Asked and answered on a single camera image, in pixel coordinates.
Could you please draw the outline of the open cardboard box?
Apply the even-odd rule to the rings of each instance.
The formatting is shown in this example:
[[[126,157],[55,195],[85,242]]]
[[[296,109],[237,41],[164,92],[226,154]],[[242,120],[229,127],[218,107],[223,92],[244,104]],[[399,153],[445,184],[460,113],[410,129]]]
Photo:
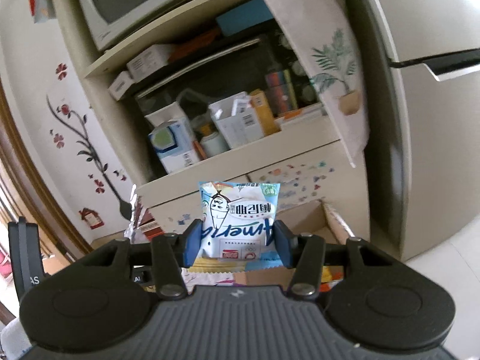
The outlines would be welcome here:
[[[297,205],[277,215],[295,235],[310,233],[321,236],[328,244],[344,245],[353,236],[351,229],[331,205],[315,200]],[[280,285],[287,289],[294,269],[274,267],[233,274],[235,287],[255,285]]]

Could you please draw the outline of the plant print cloth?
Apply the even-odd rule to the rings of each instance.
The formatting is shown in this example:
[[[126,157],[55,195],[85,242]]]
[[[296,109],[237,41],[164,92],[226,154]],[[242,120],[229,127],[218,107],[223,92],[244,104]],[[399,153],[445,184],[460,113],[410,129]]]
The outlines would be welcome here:
[[[264,0],[309,77],[352,166],[363,156],[368,116],[360,51],[345,0]]]

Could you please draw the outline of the orange slim box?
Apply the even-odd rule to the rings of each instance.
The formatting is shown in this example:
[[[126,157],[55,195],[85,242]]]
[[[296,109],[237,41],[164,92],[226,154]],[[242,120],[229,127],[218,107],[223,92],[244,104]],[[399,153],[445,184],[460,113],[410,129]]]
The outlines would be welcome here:
[[[280,131],[264,91],[257,89],[251,92],[250,104],[256,111],[259,124],[265,136],[270,136]]]

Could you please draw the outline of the colourful book stack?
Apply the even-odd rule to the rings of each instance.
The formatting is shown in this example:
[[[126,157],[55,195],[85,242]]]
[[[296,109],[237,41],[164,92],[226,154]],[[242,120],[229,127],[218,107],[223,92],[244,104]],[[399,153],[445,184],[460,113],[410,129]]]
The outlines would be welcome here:
[[[276,116],[282,116],[298,108],[295,89],[288,69],[270,72],[265,76],[265,80],[268,86],[266,90],[268,103]]]

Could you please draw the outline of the white refrigerator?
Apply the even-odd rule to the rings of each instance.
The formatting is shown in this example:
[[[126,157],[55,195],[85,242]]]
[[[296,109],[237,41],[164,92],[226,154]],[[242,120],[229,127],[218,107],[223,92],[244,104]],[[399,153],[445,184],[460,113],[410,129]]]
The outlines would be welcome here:
[[[479,214],[479,0],[346,0],[372,220],[407,260]]]

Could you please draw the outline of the blue white carton box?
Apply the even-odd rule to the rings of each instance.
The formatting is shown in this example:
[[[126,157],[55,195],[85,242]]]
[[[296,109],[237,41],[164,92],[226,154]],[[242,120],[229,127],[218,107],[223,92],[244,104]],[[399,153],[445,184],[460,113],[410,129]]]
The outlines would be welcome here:
[[[168,174],[200,162],[194,145],[196,137],[186,118],[162,123],[149,134],[149,139]]]

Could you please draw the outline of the clear plastic bag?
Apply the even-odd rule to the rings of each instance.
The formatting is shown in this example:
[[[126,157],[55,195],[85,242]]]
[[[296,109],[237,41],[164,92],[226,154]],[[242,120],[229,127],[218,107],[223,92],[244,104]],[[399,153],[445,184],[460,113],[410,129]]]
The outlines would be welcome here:
[[[143,206],[142,198],[139,196],[135,184],[133,184],[131,189],[129,203],[131,205],[131,218],[124,231],[124,237],[129,239],[132,245],[147,243],[148,239],[140,229],[143,216],[146,213],[146,208]]]

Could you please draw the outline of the white open paper box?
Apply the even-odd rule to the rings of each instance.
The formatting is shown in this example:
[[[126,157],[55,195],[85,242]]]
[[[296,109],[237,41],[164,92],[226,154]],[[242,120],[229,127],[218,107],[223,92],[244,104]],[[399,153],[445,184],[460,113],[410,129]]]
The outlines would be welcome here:
[[[230,149],[258,141],[264,137],[251,97],[247,92],[234,94],[208,106],[211,119]]]

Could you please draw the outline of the white blue snack bag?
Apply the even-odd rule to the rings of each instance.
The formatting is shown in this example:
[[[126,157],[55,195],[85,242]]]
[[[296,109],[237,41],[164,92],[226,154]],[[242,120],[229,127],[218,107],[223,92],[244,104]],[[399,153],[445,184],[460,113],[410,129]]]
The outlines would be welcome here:
[[[201,245],[189,270],[211,274],[281,267],[273,235],[280,189],[272,183],[200,183]]]

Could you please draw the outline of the small white box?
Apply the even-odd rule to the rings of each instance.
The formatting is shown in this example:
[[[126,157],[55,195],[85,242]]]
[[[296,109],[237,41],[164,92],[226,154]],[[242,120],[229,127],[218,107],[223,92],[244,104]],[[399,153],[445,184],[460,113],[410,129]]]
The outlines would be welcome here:
[[[139,83],[167,66],[169,57],[174,50],[174,45],[154,44],[132,58],[126,66],[133,80]]]

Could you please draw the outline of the wooden door frame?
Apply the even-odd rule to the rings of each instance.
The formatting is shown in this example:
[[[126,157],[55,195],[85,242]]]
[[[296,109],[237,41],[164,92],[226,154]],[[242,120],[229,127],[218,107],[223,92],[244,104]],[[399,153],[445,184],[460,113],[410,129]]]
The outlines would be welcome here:
[[[93,249],[56,202],[24,144],[6,95],[1,92],[1,162],[18,195],[19,208],[38,224],[46,242],[70,260]]]

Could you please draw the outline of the cream storage cabinet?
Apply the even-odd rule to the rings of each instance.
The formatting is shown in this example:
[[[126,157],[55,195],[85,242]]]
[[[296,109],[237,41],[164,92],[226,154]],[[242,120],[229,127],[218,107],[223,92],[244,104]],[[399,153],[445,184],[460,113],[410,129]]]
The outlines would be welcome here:
[[[180,233],[203,181],[278,183],[370,235],[360,53],[344,0],[53,0],[142,203]]]

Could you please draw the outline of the white round jar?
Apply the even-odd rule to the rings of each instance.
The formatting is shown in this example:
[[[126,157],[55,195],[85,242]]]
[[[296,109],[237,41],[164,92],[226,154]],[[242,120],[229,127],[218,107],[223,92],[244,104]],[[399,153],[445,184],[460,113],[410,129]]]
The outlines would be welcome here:
[[[219,132],[204,136],[200,141],[200,145],[208,158],[230,150],[228,143]]]

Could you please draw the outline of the red gift box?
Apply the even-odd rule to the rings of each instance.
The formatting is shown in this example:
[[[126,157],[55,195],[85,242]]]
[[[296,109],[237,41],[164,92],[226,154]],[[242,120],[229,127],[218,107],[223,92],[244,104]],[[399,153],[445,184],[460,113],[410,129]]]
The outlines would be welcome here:
[[[150,242],[154,237],[162,234],[164,231],[149,209],[143,205],[142,199],[138,197],[133,212],[133,242],[136,244]]]

